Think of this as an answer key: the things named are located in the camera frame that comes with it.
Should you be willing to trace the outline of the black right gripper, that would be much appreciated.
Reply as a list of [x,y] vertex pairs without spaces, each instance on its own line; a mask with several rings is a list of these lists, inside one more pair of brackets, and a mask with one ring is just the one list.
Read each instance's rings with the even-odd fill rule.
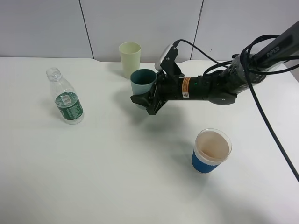
[[205,100],[206,82],[202,76],[175,77],[159,73],[149,92],[132,95],[131,101],[149,115],[155,115],[168,101]]

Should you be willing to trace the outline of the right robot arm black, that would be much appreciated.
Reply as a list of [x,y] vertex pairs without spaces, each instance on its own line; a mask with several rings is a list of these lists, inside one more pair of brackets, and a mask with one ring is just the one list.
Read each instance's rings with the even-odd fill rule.
[[233,104],[237,95],[262,82],[275,66],[289,60],[297,60],[299,50],[299,24],[295,23],[280,35],[263,35],[252,44],[272,39],[256,54],[251,54],[251,46],[242,53],[233,55],[232,60],[216,63],[203,75],[185,77],[175,63],[177,46],[181,39],[169,45],[155,64],[158,71],[150,90],[133,94],[131,101],[155,115],[168,101],[203,100],[216,105]]

